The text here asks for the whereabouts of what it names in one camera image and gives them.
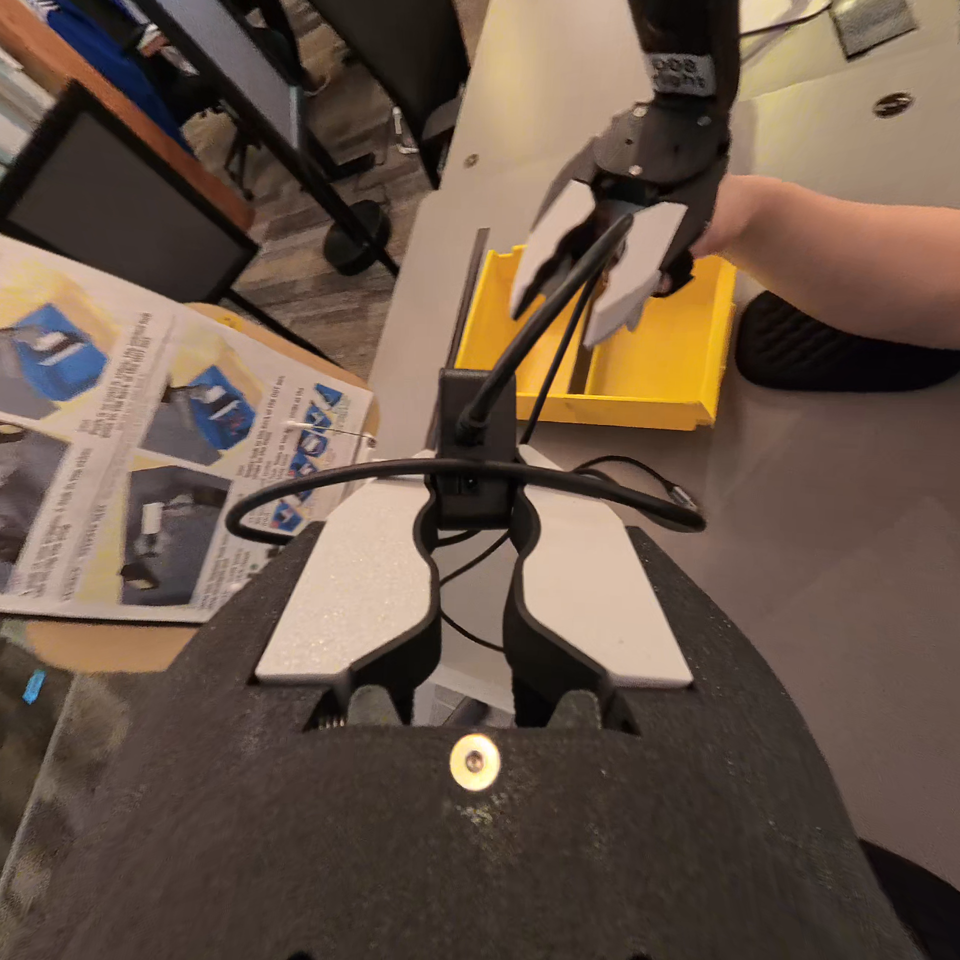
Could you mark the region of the black mesh wrist pad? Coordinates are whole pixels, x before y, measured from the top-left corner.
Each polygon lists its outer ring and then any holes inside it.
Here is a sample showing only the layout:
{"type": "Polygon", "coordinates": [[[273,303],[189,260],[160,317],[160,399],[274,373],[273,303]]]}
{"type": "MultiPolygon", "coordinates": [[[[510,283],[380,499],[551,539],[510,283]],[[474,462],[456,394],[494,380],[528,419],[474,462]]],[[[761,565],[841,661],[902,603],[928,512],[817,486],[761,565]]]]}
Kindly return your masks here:
{"type": "Polygon", "coordinates": [[[750,384],[796,393],[896,394],[958,376],[959,352],[862,337],[763,292],[739,319],[734,361],[750,384]]]}

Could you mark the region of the yellow plastic bin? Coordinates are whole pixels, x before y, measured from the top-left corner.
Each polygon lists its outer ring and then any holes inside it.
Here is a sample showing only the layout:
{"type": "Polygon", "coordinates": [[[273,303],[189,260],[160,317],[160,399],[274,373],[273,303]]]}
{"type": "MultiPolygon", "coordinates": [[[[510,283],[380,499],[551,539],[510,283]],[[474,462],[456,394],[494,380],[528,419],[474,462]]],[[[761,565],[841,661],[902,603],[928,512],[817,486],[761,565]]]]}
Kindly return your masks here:
{"type": "MultiPolygon", "coordinates": [[[[486,253],[455,367],[491,369],[544,302],[541,296],[520,320],[510,317],[522,252],[515,246],[486,253]]],[[[582,347],[582,318],[538,420],[677,431],[713,426],[734,326],[736,277],[736,268],[719,256],[696,261],[683,289],[647,302],[636,330],[620,329],[591,351],[582,347]]]]}

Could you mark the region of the printed instruction sheet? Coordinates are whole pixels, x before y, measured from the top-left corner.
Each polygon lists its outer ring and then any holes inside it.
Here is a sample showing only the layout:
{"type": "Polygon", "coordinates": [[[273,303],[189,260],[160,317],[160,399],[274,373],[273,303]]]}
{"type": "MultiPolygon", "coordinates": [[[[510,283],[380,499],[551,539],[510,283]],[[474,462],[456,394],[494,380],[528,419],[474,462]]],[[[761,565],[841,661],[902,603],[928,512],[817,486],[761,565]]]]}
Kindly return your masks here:
{"type": "Polygon", "coordinates": [[[240,499],[356,461],[367,388],[2,237],[2,618],[206,622],[279,549],[225,528],[240,499]]]}

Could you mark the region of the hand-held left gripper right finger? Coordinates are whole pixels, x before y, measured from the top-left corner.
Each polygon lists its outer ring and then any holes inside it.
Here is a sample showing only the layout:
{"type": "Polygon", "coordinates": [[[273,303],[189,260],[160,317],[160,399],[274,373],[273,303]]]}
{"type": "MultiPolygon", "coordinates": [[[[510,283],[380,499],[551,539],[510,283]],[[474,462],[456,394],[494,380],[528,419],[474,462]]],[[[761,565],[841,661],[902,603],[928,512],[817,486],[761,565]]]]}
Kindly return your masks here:
{"type": "Polygon", "coordinates": [[[692,673],[619,516],[526,484],[510,518],[503,614],[512,678],[531,690],[684,690],[692,673]]]}

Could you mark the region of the dark flat desk plate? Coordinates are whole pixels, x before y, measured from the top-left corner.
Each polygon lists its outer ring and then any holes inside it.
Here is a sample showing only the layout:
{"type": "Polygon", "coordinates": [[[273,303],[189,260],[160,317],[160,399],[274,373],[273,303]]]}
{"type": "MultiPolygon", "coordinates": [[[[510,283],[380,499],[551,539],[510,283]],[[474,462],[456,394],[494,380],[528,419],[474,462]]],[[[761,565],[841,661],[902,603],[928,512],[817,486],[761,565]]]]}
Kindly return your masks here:
{"type": "Polygon", "coordinates": [[[829,15],[849,62],[919,28],[908,1],[834,1],[829,15]]]}

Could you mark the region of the black office chair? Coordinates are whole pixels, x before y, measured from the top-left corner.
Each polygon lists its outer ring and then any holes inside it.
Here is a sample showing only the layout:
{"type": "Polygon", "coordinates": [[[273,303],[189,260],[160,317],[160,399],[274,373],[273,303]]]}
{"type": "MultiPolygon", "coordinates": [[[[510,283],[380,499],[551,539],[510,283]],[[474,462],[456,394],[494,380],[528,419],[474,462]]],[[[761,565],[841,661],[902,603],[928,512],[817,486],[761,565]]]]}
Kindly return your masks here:
{"type": "Polygon", "coordinates": [[[398,108],[424,173],[441,187],[471,62],[451,1],[312,1],[398,108]]]}

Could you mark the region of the short black usb hub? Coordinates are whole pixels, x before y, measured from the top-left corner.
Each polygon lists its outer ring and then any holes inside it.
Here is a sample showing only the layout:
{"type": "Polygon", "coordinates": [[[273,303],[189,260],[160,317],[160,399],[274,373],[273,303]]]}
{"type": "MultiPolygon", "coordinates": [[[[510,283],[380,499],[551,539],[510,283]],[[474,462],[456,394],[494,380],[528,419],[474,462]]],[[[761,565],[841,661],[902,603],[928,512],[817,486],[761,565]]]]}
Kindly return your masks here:
{"type": "MultiPolygon", "coordinates": [[[[443,368],[438,376],[434,441],[438,459],[476,463],[512,463],[517,450],[516,381],[511,380],[491,408],[483,435],[464,442],[457,438],[461,414],[473,403],[487,372],[443,368]]],[[[443,474],[431,479],[437,497],[441,531],[502,530],[509,526],[515,482],[499,476],[443,474]]]]}

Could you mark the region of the brown wooden desk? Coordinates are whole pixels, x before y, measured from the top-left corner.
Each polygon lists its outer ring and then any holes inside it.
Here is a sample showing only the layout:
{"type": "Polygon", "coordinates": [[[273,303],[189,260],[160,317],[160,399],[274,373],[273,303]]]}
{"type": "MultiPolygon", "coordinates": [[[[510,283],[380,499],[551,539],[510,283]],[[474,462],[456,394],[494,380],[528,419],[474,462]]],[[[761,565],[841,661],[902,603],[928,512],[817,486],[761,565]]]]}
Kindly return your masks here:
{"type": "Polygon", "coordinates": [[[250,230],[255,211],[234,187],[210,173],[54,30],[42,23],[25,3],[1,3],[1,44],[6,54],[24,68],[26,75],[54,97],[60,96],[72,83],[84,87],[234,226],[243,233],[250,230]]]}

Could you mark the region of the blue jacket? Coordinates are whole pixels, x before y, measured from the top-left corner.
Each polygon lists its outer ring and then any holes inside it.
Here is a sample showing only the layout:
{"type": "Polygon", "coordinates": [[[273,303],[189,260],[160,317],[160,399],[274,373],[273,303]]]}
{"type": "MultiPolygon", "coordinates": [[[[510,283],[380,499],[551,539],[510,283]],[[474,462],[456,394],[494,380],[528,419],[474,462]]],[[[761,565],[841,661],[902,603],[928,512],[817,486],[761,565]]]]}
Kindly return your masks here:
{"type": "Polygon", "coordinates": [[[160,92],[135,64],[122,52],[121,46],[94,23],[72,2],[29,2],[34,12],[48,27],[65,41],[99,75],[126,96],[146,114],[164,134],[186,151],[196,155],[184,138],[180,124],[174,118],[160,92]]]}

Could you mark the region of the person's right hand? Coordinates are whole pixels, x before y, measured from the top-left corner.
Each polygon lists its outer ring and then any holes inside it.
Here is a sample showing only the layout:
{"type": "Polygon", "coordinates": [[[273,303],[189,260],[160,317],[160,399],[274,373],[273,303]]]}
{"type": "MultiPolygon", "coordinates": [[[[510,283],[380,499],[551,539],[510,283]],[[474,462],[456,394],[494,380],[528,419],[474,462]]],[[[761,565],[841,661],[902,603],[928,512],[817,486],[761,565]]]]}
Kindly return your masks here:
{"type": "Polygon", "coordinates": [[[694,259],[724,258],[737,268],[757,258],[760,227],[776,215],[793,185],[773,177],[726,174],[718,187],[711,218],[691,246],[694,259]]]}

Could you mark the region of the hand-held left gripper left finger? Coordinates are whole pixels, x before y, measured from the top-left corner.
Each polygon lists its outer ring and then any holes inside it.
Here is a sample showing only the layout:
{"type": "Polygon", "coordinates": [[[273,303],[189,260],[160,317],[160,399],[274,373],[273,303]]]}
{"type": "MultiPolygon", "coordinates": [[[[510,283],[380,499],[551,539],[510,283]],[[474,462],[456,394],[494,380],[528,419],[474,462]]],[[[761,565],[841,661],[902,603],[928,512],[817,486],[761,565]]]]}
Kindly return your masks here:
{"type": "Polygon", "coordinates": [[[418,457],[370,462],[330,513],[254,668],[260,683],[416,687],[440,655],[434,490],[418,457]]]}

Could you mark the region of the wooden sheet board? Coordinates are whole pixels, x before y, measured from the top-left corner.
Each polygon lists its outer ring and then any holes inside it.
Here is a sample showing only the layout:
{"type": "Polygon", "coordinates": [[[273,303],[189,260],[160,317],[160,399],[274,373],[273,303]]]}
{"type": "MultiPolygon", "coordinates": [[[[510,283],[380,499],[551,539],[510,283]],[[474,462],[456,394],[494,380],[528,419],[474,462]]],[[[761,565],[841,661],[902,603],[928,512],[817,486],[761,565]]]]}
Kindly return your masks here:
{"type": "MultiPolygon", "coordinates": [[[[287,329],[275,332],[221,305],[189,303],[188,307],[247,340],[260,351],[281,354],[308,366],[317,374],[335,378],[356,388],[367,382],[356,373],[309,351],[311,342],[298,345],[284,339],[287,329]]],[[[133,622],[7,619],[4,634],[50,667],[77,674],[156,673],[176,659],[198,631],[185,623],[138,625],[133,622]]]]}

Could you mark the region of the black computer monitor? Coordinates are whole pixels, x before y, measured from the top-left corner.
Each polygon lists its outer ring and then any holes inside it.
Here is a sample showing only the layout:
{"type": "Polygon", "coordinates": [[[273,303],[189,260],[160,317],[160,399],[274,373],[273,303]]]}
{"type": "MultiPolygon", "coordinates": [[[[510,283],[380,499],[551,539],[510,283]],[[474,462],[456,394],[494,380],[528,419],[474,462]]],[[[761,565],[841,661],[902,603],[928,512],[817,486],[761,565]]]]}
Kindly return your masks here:
{"type": "Polygon", "coordinates": [[[185,304],[219,303],[259,252],[75,80],[2,177],[1,231],[185,304]]]}

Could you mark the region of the person's right forearm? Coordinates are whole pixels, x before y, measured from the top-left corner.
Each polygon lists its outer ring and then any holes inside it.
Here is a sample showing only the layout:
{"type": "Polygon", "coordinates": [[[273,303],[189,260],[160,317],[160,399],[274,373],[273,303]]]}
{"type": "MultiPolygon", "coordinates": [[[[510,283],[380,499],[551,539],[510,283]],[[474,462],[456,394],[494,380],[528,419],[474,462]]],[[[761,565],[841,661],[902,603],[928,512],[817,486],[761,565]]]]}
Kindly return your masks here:
{"type": "Polygon", "coordinates": [[[764,252],[763,284],[837,330],[959,347],[959,212],[881,205],[789,185],[764,252]]]}

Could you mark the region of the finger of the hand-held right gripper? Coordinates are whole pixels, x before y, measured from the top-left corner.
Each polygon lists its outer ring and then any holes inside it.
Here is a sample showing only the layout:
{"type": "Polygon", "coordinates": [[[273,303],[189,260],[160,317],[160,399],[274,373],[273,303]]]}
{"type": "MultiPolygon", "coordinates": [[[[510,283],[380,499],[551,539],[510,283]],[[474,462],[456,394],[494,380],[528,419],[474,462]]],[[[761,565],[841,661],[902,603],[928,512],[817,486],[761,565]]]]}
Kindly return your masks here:
{"type": "Polygon", "coordinates": [[[572,179],[546,203],[526,240],[510,292],[510,317],[519,320],[538,297],[550,297],[597,237],[596,200],[572,179]]]}
{"type": "Polygon", "coordinates": [[[633,214],[624,246],[606,275],[606,287],[594,300],[582,335],[593,350],[619,330],[634,331],[647,301],[659,289],[662,267],[688,212],[685,204],[661,201],[633,214]]]}

